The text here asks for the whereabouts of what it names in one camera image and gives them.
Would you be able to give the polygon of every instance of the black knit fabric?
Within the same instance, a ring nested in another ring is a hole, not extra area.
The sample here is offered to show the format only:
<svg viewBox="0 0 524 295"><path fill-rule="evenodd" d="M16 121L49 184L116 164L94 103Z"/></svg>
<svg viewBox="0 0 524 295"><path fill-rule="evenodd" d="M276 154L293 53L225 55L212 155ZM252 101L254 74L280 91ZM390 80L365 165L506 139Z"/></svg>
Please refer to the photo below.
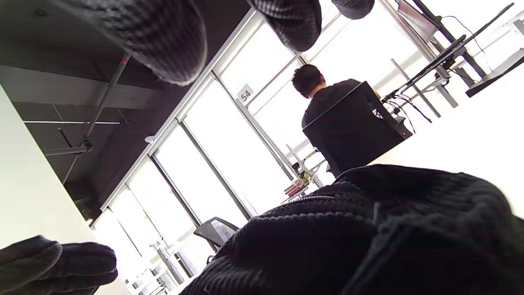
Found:
<svg viewBox="0 0 524 295"><path fill-rule="evenodd" d="M161 79L191 83L204 68L207 42L192 0L53 0L90 22Z"/></svg>
<svg viewBox="0 0 524 295"><path fill-rule="evenodd" d="M247 0L261 12L282 43L294 51L311 48L322 30L318 0Z"/></svg>
<svg viewBox="0 0 524 295"><path fill-rule="evenodd" d="M332 0L332 2L340 13L349 19L364 18L375 5L375 0Z"/></svg>
<svg viewBox="0 0 524 295"><path fill-rule="evenodd" d="M254 217L182 294L524 293L524 231L463 173L374 165Z"/></svg>
<svg viewBox="0 0 524 295"><path fill-rule="evenodd" d="M117 276L113 250L97 243L36 236L0 250L0 294L92 295Z"/></svg>

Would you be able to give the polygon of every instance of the black shirt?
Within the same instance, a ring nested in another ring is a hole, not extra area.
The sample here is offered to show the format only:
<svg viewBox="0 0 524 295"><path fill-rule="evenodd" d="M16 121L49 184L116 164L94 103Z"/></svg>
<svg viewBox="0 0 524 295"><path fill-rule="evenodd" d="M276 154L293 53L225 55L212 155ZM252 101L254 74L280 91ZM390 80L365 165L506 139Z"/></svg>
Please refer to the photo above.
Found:
<svg viewBox="0 0 524 295"><path fill-rule="evenodd" d="M305 110L304 117L302 118L302 128L305 128L359 84L359 81L349 79L320 89L315 93L308 108Z"/></svg>

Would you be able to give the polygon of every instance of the floor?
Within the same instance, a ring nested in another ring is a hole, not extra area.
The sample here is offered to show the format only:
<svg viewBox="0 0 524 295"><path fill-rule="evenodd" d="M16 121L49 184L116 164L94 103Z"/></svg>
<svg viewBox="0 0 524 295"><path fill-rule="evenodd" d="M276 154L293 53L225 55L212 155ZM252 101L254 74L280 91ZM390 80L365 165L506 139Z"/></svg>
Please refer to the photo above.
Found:
<svg viewBox="0 0 524 295"><path fill-rule="evenodd" d="M524 66L460 105L373 163L465 172L499 187L524 217Z"/></svg>

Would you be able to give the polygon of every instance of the white wall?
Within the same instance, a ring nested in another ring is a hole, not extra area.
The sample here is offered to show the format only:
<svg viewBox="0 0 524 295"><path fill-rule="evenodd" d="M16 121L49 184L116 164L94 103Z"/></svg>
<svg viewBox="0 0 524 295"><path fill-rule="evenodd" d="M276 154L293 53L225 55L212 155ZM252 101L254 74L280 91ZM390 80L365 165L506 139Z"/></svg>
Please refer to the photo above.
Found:
<svg viewBox="0 0 524 295"><path fill-rule="evenodd" d="M0 85L0 248L35 235L60 243L94 236ZM97 295L129 294L120 280Z"/></svg>

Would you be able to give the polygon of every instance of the zipper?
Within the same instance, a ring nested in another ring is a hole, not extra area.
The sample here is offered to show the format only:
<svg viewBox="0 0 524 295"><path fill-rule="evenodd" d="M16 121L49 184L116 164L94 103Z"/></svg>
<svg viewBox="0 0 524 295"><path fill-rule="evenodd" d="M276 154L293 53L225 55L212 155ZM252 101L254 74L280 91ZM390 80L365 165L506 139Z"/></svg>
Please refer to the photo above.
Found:
<svg viewBox="0 0 524 295"><path fill-rule="evenodd" d="M278 207L275 207L275 208L271 209L270 211L279 210L279 209L282 209L282 208L284 208L284 207L286 207L286 206L288 206L288 205L295 205L295 204L297 204L297 203L301 203L302 201L311 201L311 200L314 200L314 199L319 199L319 200L332 200L332 199L334 199L334 198L335 198L335 197L333 197L333 196L306 196L306 197L302 197L302 198L300 198L300 199L298 199L298 200L295 200L295 201L291 201L291 202L289 202L289 203L282 204L282 205L280 205L280 206L278 206Z"/></svg>

